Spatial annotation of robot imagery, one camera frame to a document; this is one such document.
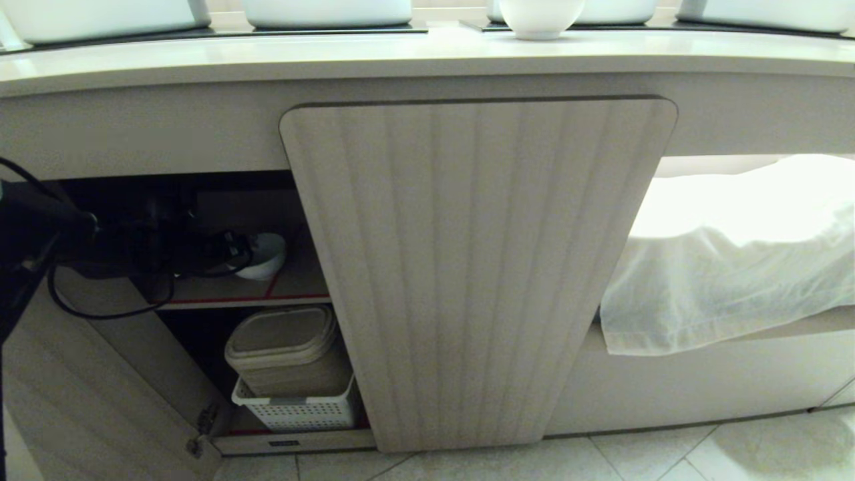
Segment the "white countertop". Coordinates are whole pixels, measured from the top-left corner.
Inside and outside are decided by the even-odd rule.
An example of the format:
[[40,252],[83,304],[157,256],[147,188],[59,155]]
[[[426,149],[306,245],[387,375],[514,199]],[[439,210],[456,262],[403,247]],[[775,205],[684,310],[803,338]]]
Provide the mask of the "white countertop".
[[440,23],[428,34],[161,40],[0,56],[0,97],[240,80],[728,72],[855,78],[855,41],[757,33],[577,31],[516,40]]

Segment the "white floor tile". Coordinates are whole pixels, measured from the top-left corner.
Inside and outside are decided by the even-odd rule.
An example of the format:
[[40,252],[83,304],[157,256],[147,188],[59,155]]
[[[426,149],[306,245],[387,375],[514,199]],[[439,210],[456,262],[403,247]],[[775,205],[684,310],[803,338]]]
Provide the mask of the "white floor tile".
[[299,454],[300,481],[365,481],[406,460],[411,454],[377,451]]
[[214,481],[299,481],[293,454],[223,460]]
[[853,481],[855,408],[722,425],[687,459],[709,481]]
[[377,481],[621,481],[587,438],[413,456]]
[[595,436],[592,440],[625,481],[656,481],[715,426]]
[[659,481],[706,481],[700,475],[697,469],[689,464],[688,461],[682,460],[677,466],[674,466],[662,476]]

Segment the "sink basin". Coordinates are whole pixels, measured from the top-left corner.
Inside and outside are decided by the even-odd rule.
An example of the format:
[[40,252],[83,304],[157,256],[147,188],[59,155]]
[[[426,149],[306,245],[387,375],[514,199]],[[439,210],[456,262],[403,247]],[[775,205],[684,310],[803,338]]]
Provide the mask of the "sink basin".
[[[577,24],[583,25],[632,25],[653,18],[657,0],[587,0]],[[491,21],[504,23],[499,0],[489,0],[487,17]]]
[[852,0],[683,0],[677,19],[842,33],[855,21]]
[[412,20],[411,0],[244,0],[259,28],[383,27]]
[[204,0],[0,0],[0,9],[18,36],[35,45],[210,24]]

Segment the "fluted wooden panel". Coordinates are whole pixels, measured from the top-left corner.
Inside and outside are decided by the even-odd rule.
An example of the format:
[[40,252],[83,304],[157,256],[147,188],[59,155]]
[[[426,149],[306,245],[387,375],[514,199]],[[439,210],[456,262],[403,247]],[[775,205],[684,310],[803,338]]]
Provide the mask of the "fluted wooden panel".
[[221,462],[187,453],[195,429],[44,286],[3,345],[3,404],[46,481],[208,481]]
[[382,450],[543,436],[675,120],[661,98],[285,115]]

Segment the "shelf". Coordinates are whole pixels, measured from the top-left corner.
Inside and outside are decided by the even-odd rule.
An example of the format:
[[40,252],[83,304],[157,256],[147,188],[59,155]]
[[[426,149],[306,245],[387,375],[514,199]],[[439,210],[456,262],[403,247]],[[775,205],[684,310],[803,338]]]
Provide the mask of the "shelf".
[[234,410],[228,434],[213,439],[223,455],[376,448],[370,429],[274,434],[246,407]]
[[237,276],[182,279],[175,284],[172,302],[161,310],[298,306],[330,301],[311,235],[303,229],[289,245],[285,265],[272,281],[250,281]]

